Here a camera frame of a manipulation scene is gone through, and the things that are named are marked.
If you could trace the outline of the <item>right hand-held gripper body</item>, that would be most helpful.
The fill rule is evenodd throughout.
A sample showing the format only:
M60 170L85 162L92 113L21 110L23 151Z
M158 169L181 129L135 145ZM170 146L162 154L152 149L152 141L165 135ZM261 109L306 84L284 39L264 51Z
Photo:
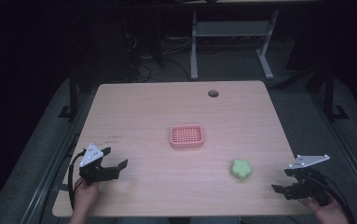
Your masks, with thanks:
M330 157L326 154L321 156L297 155L295 160L288 165L287 169L300 169L301 176L296 182L286 187L283 194L287 200L314 198L320 206L328 205L326 195L327 183L323 175L312 168L312 165L328 161Z

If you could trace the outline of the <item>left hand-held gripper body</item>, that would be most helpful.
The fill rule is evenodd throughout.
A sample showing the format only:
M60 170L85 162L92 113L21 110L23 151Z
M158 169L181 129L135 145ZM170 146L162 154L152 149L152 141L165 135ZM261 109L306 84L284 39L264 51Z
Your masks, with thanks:
M88 186L118 179L119 171L116 171L115 167L102 167L103 157L102 150L92 143L85 149L85 154L79 163L79 175Z

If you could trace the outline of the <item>green flower-shaped soap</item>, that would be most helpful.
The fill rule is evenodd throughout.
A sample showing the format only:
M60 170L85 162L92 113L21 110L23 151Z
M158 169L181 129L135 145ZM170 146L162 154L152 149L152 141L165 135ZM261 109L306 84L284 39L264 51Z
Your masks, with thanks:
M230 173L238 179L245 179L252 173L252 167L245 159L234 160L230 167Z

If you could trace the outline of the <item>pink soap dish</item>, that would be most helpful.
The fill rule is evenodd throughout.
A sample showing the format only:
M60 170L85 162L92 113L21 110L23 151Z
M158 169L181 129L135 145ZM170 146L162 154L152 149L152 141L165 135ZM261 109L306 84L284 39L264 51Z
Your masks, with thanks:
M172 126L170 144L174 149L202 147L204 144L202 127L198 124Z

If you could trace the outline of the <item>person's left hand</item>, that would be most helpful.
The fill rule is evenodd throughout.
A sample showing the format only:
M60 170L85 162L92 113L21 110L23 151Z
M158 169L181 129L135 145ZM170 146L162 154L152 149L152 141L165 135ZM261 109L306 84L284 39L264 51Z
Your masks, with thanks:
M97 201L100 184L93 183L88 186L83 178L79 178L75 183L75 187L75 205L72 216L87 217Z

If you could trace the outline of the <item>person's right hand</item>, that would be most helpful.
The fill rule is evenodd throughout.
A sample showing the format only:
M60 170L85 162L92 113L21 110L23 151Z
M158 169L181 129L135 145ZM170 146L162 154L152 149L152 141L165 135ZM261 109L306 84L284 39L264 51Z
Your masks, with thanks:
M298 201L305 205L320 224L350 224L346 212L336 199L328 194L328 205L320 206L316 199L304 198Z

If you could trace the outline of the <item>black metal stand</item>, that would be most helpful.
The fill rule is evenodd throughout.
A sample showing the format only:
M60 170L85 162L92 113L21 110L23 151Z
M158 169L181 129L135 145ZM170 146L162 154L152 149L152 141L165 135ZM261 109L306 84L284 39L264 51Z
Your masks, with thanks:
M75 73L69 75L69 105L64 106L59 114L60 118L67 118L73 121L77 111L77 93L76 93L76 78Z
M329 66L325 75L324 86L324 112L326 117L334 122L336 119L347 119L348 115L341 105L334 105L334 74L332 67Z

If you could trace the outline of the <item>white metal table frame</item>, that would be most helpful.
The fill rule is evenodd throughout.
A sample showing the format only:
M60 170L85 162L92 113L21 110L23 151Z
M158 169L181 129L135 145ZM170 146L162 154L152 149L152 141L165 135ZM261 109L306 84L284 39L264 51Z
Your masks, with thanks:
M197 80L199 78L197 57L197 41L199 37L263 36L263 46L256 50L256 55L266 79L273 79L274 76L268 64L266 54L278 16L279 10L274 10L268 21L198 21L197 12L193 12L190 78L192 80Z

